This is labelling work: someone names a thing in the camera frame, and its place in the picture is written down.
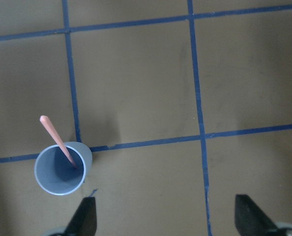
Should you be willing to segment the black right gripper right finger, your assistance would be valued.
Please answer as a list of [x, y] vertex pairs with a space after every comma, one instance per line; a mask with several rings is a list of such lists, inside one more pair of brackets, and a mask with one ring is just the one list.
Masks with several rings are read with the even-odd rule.
[[234, 224], [240, 236], [268, 236], [278, 227], [246, 194], [237, 194], [234, 205]]

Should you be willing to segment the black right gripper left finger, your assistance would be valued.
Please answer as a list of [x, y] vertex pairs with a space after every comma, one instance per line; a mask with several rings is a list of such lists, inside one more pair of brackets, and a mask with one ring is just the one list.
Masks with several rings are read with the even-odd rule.
[[64, 236], [94, 236], [97, 230], [96, 201], [94, 197], [82, 199], [68, 223]]

